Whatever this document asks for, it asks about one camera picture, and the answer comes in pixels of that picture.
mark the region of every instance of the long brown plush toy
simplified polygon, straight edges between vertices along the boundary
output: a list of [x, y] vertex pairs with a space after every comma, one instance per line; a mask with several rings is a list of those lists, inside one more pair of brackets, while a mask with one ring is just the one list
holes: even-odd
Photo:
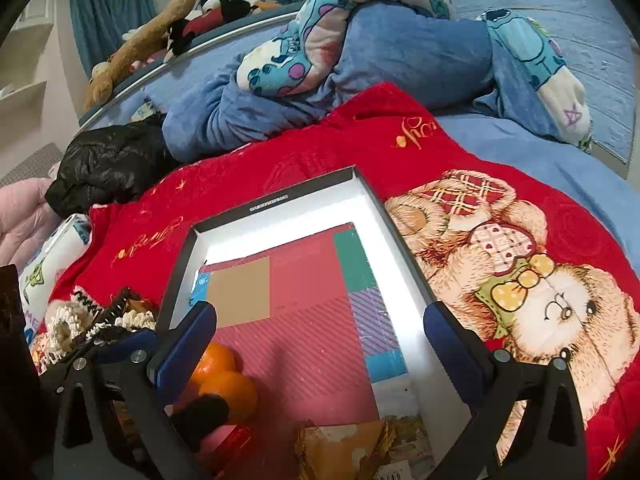
[[129, 65], [137, 59], [146, 59], [156, 50], [169, 25], [183, 19], [193, 9], [197, 0], [169, 0], [164, 10], [145, 23], [133, 37], [111, 56], [108, 68], [89, 81], [84, 111], [96, 104], [105, 104], [111, 97], [116, 83], [129, 75]]

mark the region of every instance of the gold star print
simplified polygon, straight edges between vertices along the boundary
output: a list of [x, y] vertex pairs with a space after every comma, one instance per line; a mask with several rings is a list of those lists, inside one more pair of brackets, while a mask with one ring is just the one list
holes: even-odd
[[602, 465], [598, 473], [602, 473], [602, 471], [604, 471], [605, 473], [609, 472], [609, 469], [611, 468], [611, 466], [616, 463], [616, 455], [622, 448], [622, 445], [625, 443], [624, 439], [620, 440], [620, 443], [618, 443], [619, 440], [620, 440], [620, 436], [617, 436], [616, 443], [613, 445], [613, 449], [611, 449], [610, 447], [607, 447], [609, 458], [607, 458], [607, 461]]

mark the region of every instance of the mickey mouse plush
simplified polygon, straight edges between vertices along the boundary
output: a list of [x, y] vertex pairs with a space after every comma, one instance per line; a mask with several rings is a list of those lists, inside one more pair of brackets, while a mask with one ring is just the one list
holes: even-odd
[[252, 4], [246, 0], [200, 0], [200, 3], [201, 15], [196, 15], [191, 21], [184, 19], [172, 23], [169, 29], [169, 51], [164, 56], [165, 63], [186, 52], [197, 36], [244, 18], [252, 12]]

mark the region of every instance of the tan square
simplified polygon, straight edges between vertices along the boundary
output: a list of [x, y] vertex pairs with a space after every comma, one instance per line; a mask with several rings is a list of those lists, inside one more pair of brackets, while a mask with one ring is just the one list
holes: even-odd
[[207, 301], [216, 308], [218, 328], [269, 317], [269, 257], [209, 277]]

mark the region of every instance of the teddy bear print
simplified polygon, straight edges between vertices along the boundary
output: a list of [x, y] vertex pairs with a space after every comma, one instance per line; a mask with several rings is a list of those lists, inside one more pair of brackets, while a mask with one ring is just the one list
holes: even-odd
[[[604, 270], [556, 262], [546, 252], [546, 217], [505, 181], [478, 171], [385, 202], [434, 294], [467, 329], [499, 339], [515, 358], [570, 367], [585, 424], [607, 400], [640, 346], [632, 298]], [[524, 406], [498, 443], [509, 449]]]

